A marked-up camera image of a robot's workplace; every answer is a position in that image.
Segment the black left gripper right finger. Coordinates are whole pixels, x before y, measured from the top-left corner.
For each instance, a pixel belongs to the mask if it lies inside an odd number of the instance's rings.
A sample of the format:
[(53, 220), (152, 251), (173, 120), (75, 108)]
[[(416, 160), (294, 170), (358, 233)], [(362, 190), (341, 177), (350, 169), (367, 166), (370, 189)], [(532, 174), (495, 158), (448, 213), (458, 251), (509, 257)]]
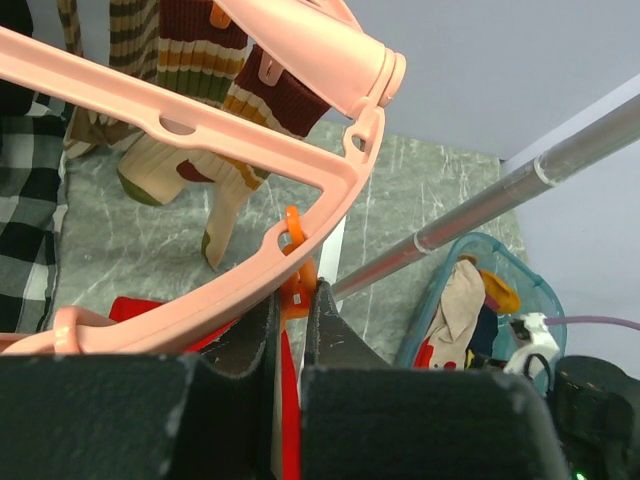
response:
[(394, 368), (311, 300), (301, 373), (305, 479), (565, 479), (542, 396), (501, 372)]

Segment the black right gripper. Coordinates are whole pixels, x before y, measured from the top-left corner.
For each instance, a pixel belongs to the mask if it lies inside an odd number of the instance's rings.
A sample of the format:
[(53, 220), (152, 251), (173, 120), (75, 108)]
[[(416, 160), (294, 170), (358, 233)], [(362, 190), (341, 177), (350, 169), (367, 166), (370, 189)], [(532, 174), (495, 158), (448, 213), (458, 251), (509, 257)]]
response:
[(555, 366), (552, 416), (571, 479), (639, 477), (639, 380), (589, 356)]

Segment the orange hanger clip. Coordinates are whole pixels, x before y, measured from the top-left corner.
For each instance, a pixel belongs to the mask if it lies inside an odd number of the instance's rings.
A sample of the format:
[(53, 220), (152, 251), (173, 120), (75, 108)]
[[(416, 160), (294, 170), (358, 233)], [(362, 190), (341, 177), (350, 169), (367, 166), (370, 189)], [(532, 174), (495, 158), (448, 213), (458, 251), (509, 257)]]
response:
[[(300, 225), (300, 215), (295, 206), (287, 206), (285, 220), (290, 242), (282, 248), (285, 255), (293, 253), (306, 241)], [(290, 320), (305, 318), (309, 314), (312, 296), (318, 282), (314, 260), (309, 257), (280, 287), (280, 331)]]

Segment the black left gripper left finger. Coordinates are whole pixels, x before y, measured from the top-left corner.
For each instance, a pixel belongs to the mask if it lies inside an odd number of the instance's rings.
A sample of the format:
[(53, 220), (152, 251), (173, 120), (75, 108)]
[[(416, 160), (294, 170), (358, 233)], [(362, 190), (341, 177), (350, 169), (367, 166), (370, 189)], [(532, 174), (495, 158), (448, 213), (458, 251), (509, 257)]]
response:
[(198, 353), (1, 360), (5, 479), (268, 479), (280, 303)]

